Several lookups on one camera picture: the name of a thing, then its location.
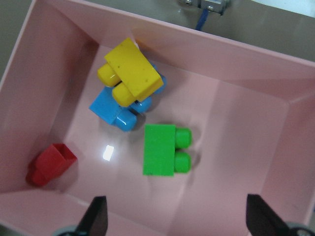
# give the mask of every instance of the red block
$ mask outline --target red block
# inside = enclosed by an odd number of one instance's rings
[[[37,186],[44,186],[50,180],[61,176],[77,157],[65,144],[51,144],[31,162],[26,180]]]

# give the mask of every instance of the blue cable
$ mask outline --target blue cable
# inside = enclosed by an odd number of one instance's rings
[[[198,20],[198,23],[196,25],[195,30],[201,31],[203,25],[206,23],[207,17],[208,17],[209,11],[206,9],[203,9],[201,16]]]

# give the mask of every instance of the plastic container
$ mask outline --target plastic container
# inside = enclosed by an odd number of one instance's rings
[[[103,56],[127,37],[168,78],[143,123],[192,130],[187,175],[143,176],[143,126],[124,133],[89,110]],[[285,221],[310,218],[313,62],[84,1],[38,0],[0,89],[0,223],[25,235],[77,224],[97,195],[107,196],[107,236],[243,236],[248,193]],[[51,143],[78,161],[32,188],[27,165]]]

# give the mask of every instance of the pink box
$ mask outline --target pink box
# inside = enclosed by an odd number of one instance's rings
[[[127,37],[168,78],[145,122],[192,129],[188,175],[143,176],[143,126],[124,133],[89,110],[103,56]],[[106,195],[107,236],[244,236],[248,193],[307,223],[314,106],[314,62],[82,0],[34,0],[0,84],[0,223],[49,235]],[[27,166],[51,143],[78,162],[32,188]]]

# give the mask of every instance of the building block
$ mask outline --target building block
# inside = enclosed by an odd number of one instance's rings
[[[90,110],[110,125],[120,128],[122,131],[130,131],[137,123],[137,113],[146,112],[151,103],[151,97],[142,102],[134,102],[129,107],[120,106],[112,96],[113,88],[105,87],[95,101],[91,104]]]
[[[65,144],[51,144],[29,165],[27,182],[44,186],[50,180],[61,176],[77,157]]]
[[[115,86],[112,95],[122,107],[128,107],[136,100],[142,102],[164,84],[161,75],[130,38],[104,58],[107,63],[97,75],[106,86]]]
[[[176,149],[188,148],[191,140],[188,128],[177,128],[173,124],[146,124],[143,174],[174,176],[174,173],[187,173],[191,166],[190,155]]]

